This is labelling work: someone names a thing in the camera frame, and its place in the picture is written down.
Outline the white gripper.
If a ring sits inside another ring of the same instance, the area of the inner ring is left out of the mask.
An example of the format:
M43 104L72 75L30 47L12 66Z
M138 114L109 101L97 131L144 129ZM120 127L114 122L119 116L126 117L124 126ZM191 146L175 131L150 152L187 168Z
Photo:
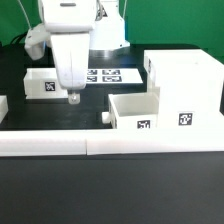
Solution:
M50 40L59 84L68 90L68 102L79 104L79 90L87 80L90 35L52 34Z

